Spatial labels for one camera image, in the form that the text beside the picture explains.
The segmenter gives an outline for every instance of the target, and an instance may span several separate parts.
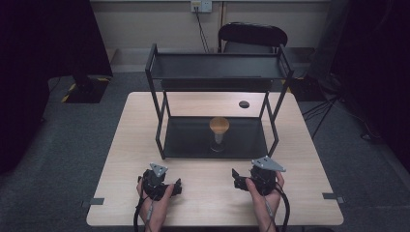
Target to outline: black cable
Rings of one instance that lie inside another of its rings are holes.
[[[326,109],[328,109],[329,107],[332,107],[329,103],[325,103],[324,105],[322,105],[320,108],[316,109],[315,111],[311,112],[306,118],[305,118],[305,122],[324,113]]]
[[[144,182],[144,180],[142,180],[142,182],[141,182],[141,195],[139,196],[138,205],[136,205],[135,213],[133,214],[133,231],[134,232],[138,232],[139,212],[141,211],[142,204],[144,204],[144,201],[149,197],[148,195],[145,198],[142,197],[144,195],[144,185],[142,185],[143,182]]]
[[[193,9],[195,10],[196,19],[198,20],[199,36],[201,37],[202,46],[204,47],[205,53],[209,53],[208,43],[207,43],[207,41],[206,41],[206,37],[205,37],[204,31],[203,31],[203,29],[202,29],[201,21],[200,21],[200,19],[199,19],[199,11],[198,11],[198,8],[197,8],[197,7],[194,7]]]
[[[284,220],[283,220],[283,225],[281,228],[281,232],[286,232],[287,229],[287,222],[289,221],[289,216],[290,216],[290,204],[289,204],[289,199],[287,199],[286,194],[284,193],[283,189],[281,188],[281,186],[279,185],[275,185],[275,190],[277,192],[279,192],[280,196],[283,199],[284,202],[284,208],[286,209],[286,213],[284,215]]]
[[[55,87],[57,87],[57,85],[60,83],[60,80],[61,80],[61,76],[58,77],[57,83],[50,89],[49,94],[51,94],[51,92],[54,91]]]
[[[333,101],[329,105],[328,110],[326,111],[325,115],[323,115],[322,119],[319,122],[319,125],[317,125],[316,130],[314,131],[313,135],[311,136],[312,140],[313,140],[314,136],[316,135],[316,133],[319,131],[320,126],[322,126],[323,121],[325,121],[326,116],[331,111],[332,106],[335,104],[336,101],[337,101],[337,98],[333,98]]]

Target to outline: power cord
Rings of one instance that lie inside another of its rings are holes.
[[[202,29],[201,20],[199,19],[199,10],[198,10],[198,7],[194,7],[193,9],[195,10],[196,19],[198,20],[199,36],[201,37],[202,46],[204,47],[205,53],[210,53],[210,52],[209,52],[208,43],[207,43],[207,41],[206,41],[206,37],[205,37],[204,31],[203,31],[203,29]]]

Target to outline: hand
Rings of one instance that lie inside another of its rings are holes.
[[[277,173],[278,183],[280,188],[283,188],[284,180],[280,172]],[[269,216],[268,209],[266,206],[266,202],[268,202],[269,206],[271,207],[273,218],[277,214],[279,202],[280,202],[280,194],[277,190],[273,190],[269,195],[262,196],[256,189],[255,184],[249,178],[246,179],[247,187],[249,193],[252,197],[253,202],[253,210],[256,216],[257,223],[259,224],[259,231],[274,231],[276,232],[275,224],[272,221],[273,219]]]
[[[138,194],[140,196],[141,196],[141,185],[142,185],[142,178],[141,180],[139,180],[139,183],[136,186],[136,190],[138,191]],[[145,223],[145,231],[157,232],[161,230],[162,225],[166,219],[166,210],[168,209],[169,198],[171,197],[173,190],[174,190],[174,184],[169,185],[168,188],[166,188],[165,194],[163,195],[160,201],[153,201],[150,197],[147,197],[147,193],[145,191],[142,192],[142,197],[145,199],[145,201],[142,204],[141,211],[139,212],[139,216],[142,218],[142,220]],[[151,205],[153,206],[151,219],[147,222],[147,216],[148,216],[148,212],[150,210]]]

